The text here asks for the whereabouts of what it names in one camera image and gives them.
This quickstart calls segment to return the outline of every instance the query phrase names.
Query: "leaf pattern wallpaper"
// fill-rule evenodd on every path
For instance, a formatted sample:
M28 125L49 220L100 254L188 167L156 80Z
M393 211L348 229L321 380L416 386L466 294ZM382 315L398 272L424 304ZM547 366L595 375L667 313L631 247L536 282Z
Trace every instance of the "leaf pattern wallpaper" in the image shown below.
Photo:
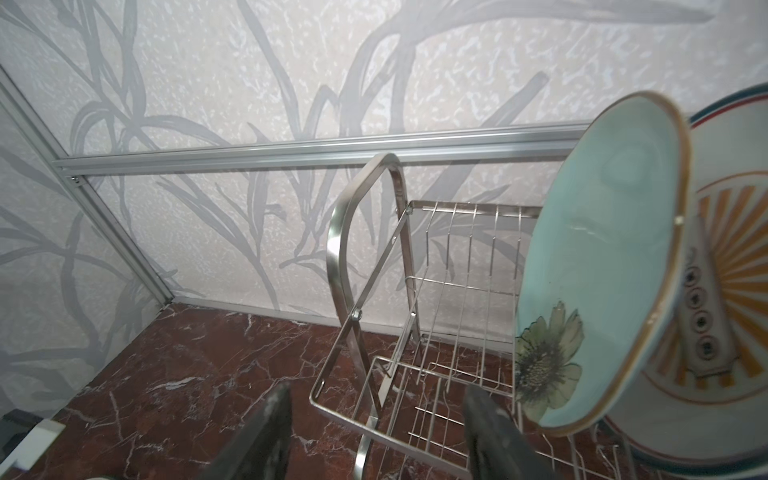
M160 305L0 110L0 412L52 415Z
M695 111L768 80L767 22L759 0L2 0L0 65L69 154L120 154L583 121L639 89ZM408 193L541 205L561 159L540 160L408 166ZM357 170L89 181L176 295L334 317L325 235ZM384 179L353 221L356 292L393 210ZM459 279L470 232L478 262L496 235L494 281L515 288L533 223L457 224L450 250L450 219L426 240L428 223L414 217L420 271L429 256ZM370 325L405 319L398 260ZM509 305L493 311L508 339Z

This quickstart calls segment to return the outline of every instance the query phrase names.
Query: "plate rim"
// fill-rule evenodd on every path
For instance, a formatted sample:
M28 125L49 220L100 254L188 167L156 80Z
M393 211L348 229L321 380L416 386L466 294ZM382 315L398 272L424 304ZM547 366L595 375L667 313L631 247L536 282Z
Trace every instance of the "plate rim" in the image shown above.
M768 99L768 82L756 84L751 87L747 87L742 90L739 90L735 93L732 93L730 95L727 95L726 97L721 98L718 101L715 101L712 104L707 105L706 107L698 111L696 114L691 115L690 117L691 130L693 130L694 128L702 124L707 123L709 120L712 120L718 115L723 114L729 110L732 110L734 108L738 108L744 105L752 104L757 101L764 101L766 99ZM704 188L709 187L711 184L716 183L718 181L722 181L722 180L723 178L715 180L714 182L711 182L707 185L704 185L701 188L696 189L696 192L703 190ZM664 390L662 389L659 389L659 390L665 395L670 396ZM605 418L601 421L601 423L603 425L606 425L610 431L622 436L623 438L626 438L627 443L632 451L632 455L639 458L643 463L647 463L648 465L651 465L657 468L662 468L665 471L670 473L675 473L680 475L705 475L705 476L714 477L717 475L736 474L740 472L747 473L751 468L755 468L757 466L765 465L766 463L768 463L768 445L763 445L762 447L750 450L740 455L728 455L724 457L714 458L710 461L701 461L701 460L696 461L695 459L692 459L692 458L689 458L689 459L679 458L679 460L676 460L677 457L672 457L671 455L665 455L661 452L656 452L653 449L649 449L644 445L638 444L632 437L625 434L624 431L621 430L615 424L615 422L611 419L609 415L606 415ZM653 452L658 455L663 455L664 457L667 457L667 458L654 456L649 452Z
M594 424L597 420L602 418L611 405L621 396L621 393L626 387L626 383L629 378L634 376L639 368L639 363L648 348L650 347L650 341L656 336L662 326L662 312L668 311L671 308L671 304L677 294L677 278L682 273L682 268L685 260L683 239L685 231L685 219L687 218L687 210L692 204L690 195L690 165L692 161L692 147L690 143L690 127L688 120L680 112L680 109L675 103L669 99L666 95L660 94L656 91L636 91L632 94L625 95L619 98L612 104L608 105L590 124L584 134L586 134L593 126L600 120L600 118L609 112L612 108L618 106L620 103L627 101L631 98L645 98L654 104L656 104L672 121L673 128L676 132L677 139L680 143L680 162L678 165L678 178L677 178L677 197L674 205L673 225L672 225L672 238L670 240L670 246L667 250L667 268L664 271L664 276L661 280L658 294L654 303L645 316L643 326L640 332L635 337L635 341L632 343L629 352L622 360L621 366L618 372L614 375L611 383L603 391L601 397L592 406L592 408L580 419L570 422L565 425L557 427L547 427L539 425L538 428L547 435L553 436L566 436L576 432L580 432Z

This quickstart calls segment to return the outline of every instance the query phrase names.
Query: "flower design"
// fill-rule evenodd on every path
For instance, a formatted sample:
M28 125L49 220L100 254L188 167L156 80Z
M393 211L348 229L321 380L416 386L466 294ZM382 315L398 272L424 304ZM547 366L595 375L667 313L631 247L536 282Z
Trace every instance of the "flower design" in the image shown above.
M552 309L549 326L540 316L516 339L516 397L531 421L538 423L547 409L559 409L571 399L581 367L569 362L582 340L578 310L565 321L562 302Z

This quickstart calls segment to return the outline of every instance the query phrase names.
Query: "wire rack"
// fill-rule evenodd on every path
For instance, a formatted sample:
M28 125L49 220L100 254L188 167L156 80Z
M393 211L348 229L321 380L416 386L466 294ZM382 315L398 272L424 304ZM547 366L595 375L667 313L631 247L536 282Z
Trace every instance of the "wire rack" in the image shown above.
M349 225L358 202L385 170L392 176L399 221L353 301L346 276ZM597 426L566 438L536 432L515 402L521 251L540 210L408 203L393 154L375 157L344 190L331 220L327 261L343 326L310 402L361 434L353 478L471 478L462 414L464 392L471 384L482 387L510 414L535 451L563 478L662 478L636 466L626 455L626 442ZM397 244L408 313L394 346L370 355L359 321L380 274L397 260L392 253ZM347 356L351 370L341 360ZM355 388L344 391L350 376Z

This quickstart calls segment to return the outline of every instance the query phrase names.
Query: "plate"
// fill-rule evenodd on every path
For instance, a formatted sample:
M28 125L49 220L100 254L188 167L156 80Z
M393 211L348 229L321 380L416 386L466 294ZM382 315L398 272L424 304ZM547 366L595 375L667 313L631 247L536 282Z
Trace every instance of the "plate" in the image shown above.
M745 478L768 469L768 84L691 123L694 196L739 358L729 372L697 378L672 322L606 422L657 468Z
M601 418L670 317L691 206L689 127L639 92L601 113L536 222L518 304L515 391L546 433Z

